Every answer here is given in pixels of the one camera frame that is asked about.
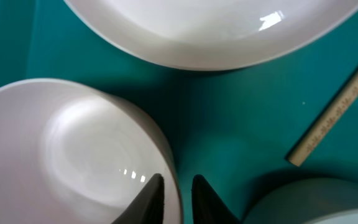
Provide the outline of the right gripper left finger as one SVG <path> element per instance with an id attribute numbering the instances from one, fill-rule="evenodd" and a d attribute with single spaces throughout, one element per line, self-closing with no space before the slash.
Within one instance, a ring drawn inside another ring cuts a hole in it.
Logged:
<path id="1" fill-rule="evenodd" d="M 154 174 L 112 224 L 162 224 L 164 200 L 164 178 L 161 174 Z"/>

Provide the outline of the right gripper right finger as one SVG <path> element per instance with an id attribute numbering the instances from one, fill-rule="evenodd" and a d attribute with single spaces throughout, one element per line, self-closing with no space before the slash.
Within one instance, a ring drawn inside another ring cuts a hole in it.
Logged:
<path id="1" fill-rule="evenodd" d="M 191 188 L 194 224 L 240 224 L 202 175 L 195 175 Z"/>

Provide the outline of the grey bowl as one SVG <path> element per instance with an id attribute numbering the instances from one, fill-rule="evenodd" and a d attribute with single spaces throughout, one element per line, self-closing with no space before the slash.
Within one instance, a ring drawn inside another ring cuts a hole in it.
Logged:
<path id="1" fill-rule="evenodd" d="M 358 184 L 316 178 L 284 185 L 259 200 L 244 223 L 358 223 Z"/>

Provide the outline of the teal serving tray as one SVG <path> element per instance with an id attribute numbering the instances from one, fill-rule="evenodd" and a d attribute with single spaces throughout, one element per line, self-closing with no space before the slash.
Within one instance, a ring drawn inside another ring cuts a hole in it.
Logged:
<path id="1" fill-rule="evenodd" d="M 121 96 L 169 140 L 191 223 L 191 183 L 206 177 L 243 219 L 295 180 L 358 183 L 358 99 L 301 167 L 285 159 L 358 68 L 358 12 L 296 52 L 253 67 L 190 72 L 154 65 L 104 41 L 63 1 L 0 1 L 0 86 L 62 78 Z"/>

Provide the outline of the large white plate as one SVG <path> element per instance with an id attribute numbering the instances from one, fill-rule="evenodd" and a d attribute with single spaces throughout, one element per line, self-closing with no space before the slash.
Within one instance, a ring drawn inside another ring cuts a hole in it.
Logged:
<path id="1" fill-rule="evenodd" d="M 264 63 L 324 36 L 358 0 L 66 0 L 106 42 L 150 63 L 221 71 Z"/>

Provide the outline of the left wooden chopstick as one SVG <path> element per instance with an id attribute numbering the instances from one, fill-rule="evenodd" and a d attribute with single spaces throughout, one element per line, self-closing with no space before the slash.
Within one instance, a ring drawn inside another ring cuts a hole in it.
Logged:
<path id="1" fill-rule="evenodd" d="M 301 166 L 357 98 L 358 70 L 289 153 L 287 161 L 297 167 Z"/>

